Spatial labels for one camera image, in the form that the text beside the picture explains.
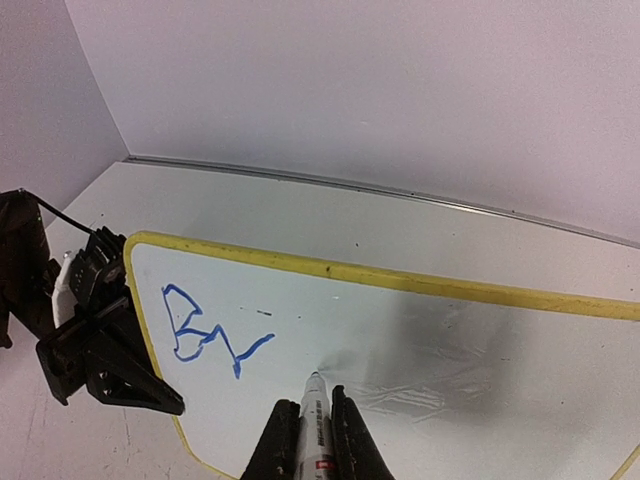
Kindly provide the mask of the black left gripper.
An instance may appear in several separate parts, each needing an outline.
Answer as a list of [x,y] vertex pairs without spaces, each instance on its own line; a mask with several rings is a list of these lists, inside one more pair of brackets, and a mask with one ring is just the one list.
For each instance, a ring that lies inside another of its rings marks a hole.
[[62,263],[50,253],[41,210],[25,191],[1,195],[1,345],[9,349],[9,319],[33,334],[52,395],[67,404],[81,387],[100,403],[184,413],[183,397],[159,378],[129,296],[83,312],[55,330],[52,294]]

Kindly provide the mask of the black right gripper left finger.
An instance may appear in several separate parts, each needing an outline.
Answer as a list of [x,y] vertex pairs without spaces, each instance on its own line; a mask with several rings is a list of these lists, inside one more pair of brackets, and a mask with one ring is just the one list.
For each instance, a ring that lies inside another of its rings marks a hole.
[[291,480],[295,472],[300,405],[278,400],[241,480]]

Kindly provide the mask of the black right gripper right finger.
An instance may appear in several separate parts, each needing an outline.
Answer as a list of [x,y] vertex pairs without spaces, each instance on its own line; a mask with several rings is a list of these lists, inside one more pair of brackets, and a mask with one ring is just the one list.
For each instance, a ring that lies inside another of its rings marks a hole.
[[332,391],[331,425],[337,478],[342,480],[394,480],[355,401],[345,387]]

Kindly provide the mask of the black whiteboard marker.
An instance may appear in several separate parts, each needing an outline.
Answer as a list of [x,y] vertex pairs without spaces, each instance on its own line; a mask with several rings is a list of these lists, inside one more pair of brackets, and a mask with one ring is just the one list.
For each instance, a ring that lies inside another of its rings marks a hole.
[[318,372],[306,382],[300,404],[295,479],[335,479],[331,411],[326,383]]

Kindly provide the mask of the yellow framed small whiteboard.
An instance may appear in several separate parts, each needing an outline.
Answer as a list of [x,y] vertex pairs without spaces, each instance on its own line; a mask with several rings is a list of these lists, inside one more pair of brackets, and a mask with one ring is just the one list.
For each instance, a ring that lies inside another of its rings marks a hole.
[[152,232],[125,261],[187,451],[245,469],[313,373],[353,398],[399,479],[635,479],[639,308]]

